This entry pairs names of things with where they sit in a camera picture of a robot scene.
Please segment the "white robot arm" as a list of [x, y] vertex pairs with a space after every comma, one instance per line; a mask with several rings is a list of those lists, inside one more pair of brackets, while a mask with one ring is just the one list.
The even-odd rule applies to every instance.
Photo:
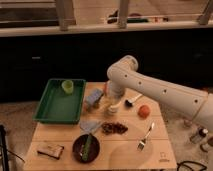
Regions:
[[126, 55], [107, 70], [110, 81], [165, 103], [193, 121], [213, 129], [213, 93], [155, 79], [137, 72], [138, 61]]

